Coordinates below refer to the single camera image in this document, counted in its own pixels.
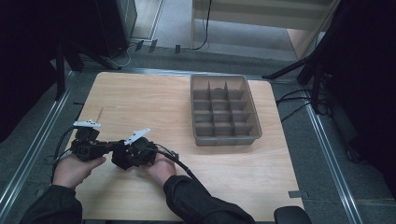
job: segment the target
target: black sleeve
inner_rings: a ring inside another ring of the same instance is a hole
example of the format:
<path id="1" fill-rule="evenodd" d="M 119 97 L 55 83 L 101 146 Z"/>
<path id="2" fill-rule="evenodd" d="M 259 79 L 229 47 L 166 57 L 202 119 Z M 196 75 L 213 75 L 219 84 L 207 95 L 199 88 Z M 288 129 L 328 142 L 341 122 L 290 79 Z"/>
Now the black sleeve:
<path id="1" fill-rule="evenodd" d="M 20 224 L 80 224 L 82 206 L 72 189 L 52 185 L 25 212 Z"/>
<path id="2" fill-rule="evenodd" d="M 187 224 L 255 223 L 238 205 L 208 195 L 186 176 L 171 176 L 163 185 L 163 191 L 169 208 Z"/>

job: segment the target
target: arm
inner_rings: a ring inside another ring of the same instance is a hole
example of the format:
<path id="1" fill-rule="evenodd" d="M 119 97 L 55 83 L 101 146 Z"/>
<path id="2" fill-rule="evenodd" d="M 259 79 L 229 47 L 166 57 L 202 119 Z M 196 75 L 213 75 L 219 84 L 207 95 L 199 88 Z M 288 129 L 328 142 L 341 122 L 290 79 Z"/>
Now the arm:
<path id="1" fill-rule="evenodd" d="M 74 154 L 61 160 L 52 185 L 27 209 L 20 223 L 81 223 L 82 206 L 74 189 L 105 161 L 102 157 L 83 162 Z"/>
<path id="2" fill-rule="evenodd" d="M 169 208 L 186 223 L 255 223 L 242 208 L 205 193 L 192 179 L 176 175 L 175 165 L 157 154 L 152 166 L 145 167 L 166 195 Z"/>

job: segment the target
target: table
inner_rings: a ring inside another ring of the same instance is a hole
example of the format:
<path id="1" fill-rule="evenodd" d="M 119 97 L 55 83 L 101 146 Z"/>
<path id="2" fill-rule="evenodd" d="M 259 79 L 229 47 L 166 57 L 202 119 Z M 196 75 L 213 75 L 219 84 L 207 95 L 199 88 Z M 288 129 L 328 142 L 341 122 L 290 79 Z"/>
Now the table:
<path id="1" fill-rule="evenodd" d="M 192 49 L 194 20 L 206 20 L 209 2 L 210 0 L 192 0 Z M 209 19 L 286 28 L 297 57 L 301 59 L 307 55 L 319 33 L 326 30 L 339 2 L 340 0 L 214 0 Z"/>
<path id="2" fill-rule="evenodd" d="M 250 80 L 262 137 L 250 146 L 197 147 L 192 133 L 190 77 L 101 73 L 79 120 L 98 118 L 98 140 L 129 137 L 150 128 L 149 141 L 179 154 L 209 192 L 236 203 L 256 221 L 273 221 L 281 206 L 303 207 L 270 83 Z M 140 168 L 123 171 L 107 162 L 76 189 L 84 219 L 179 220 L 163 190 Z M 179 175 L 185 172 L 177 167 Z"/>

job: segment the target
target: forearm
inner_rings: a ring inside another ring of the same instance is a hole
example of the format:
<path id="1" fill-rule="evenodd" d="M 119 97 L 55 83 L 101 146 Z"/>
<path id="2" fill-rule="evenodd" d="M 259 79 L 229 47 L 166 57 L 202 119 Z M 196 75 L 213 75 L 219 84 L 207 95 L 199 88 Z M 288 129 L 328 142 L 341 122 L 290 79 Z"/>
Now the forearm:
<path id="1" fill-rule="evenodd" d="M 242 208 L 211 197 L 192 179 L 171 176 L 163 185 L 169 208 L 186 223 L 255 223 Z"/>
<path id="2" fill-rule="evenodd" d="M 61 186 L 50 186 L 25 212 L 21 224 L 81 223 L 82 206 L 76 192 Z"/>

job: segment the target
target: translucent plastic tray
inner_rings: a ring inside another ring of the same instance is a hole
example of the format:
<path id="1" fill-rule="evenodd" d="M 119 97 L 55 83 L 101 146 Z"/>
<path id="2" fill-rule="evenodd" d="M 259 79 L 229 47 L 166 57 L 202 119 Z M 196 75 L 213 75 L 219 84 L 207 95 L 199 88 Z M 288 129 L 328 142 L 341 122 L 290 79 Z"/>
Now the translucent plastic tray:
<path id="1" fill-rule="evenodd" d="M 191 76 L 191 112 L 199 147 L 250 145 L 262 136 L 244 76 Z"/>

